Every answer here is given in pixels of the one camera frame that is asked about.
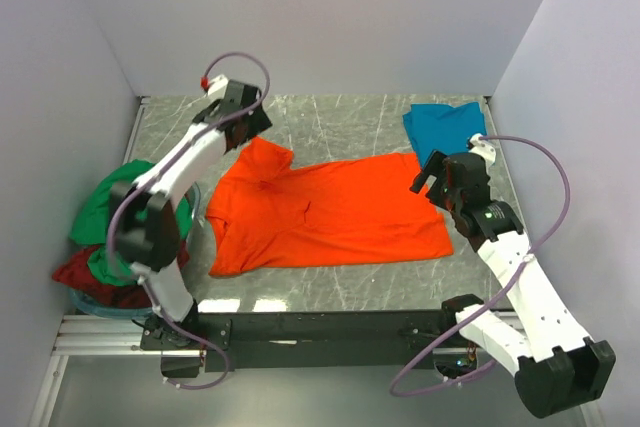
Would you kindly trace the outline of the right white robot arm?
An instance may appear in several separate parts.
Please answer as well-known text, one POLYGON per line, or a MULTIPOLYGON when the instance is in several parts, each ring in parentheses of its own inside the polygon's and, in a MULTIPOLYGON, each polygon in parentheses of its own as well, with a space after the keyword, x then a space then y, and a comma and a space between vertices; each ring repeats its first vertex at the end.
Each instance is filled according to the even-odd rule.
POLYGON ((499 281, 522 328, 493 313, 474 295, 442 304, 439 334, 460 346, 469 340, 510 372, 518 395, 537 418, 601 397, 616 362, 610 344, 595 341, 565 306, 531 250, 513 208, 491 197, 487 169, 494 152, 433 151, 411 190, 446 210, 456 230, 499 281))

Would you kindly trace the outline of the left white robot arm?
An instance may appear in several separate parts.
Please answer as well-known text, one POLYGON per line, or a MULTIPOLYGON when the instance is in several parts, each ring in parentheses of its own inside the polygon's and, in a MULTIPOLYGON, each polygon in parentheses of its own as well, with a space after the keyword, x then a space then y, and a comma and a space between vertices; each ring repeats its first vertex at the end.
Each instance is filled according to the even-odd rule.
POLYGON ((109 197, 108 255, 129 263, 147 294, 156 319, 150 331, 179 349, 200 339, 200 325, 178 266, 183 239, 177 208, 210 165, 272 125, 262 107, 266 88, 220 75, 205 92, 208 106, 177 144, 134 181, 114 185, 109 197))

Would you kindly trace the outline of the orange t-shirt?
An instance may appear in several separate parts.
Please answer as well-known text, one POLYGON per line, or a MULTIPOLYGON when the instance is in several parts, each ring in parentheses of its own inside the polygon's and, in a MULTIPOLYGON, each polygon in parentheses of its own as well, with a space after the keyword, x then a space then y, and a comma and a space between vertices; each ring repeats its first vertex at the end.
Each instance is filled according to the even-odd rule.
POLYGON ((443 215, 410 191, 415 154, 300 168, 293 160, 291 150, 256 138, 221 177, 205 213, 216 241, 210 276, 453 254, 443 215))

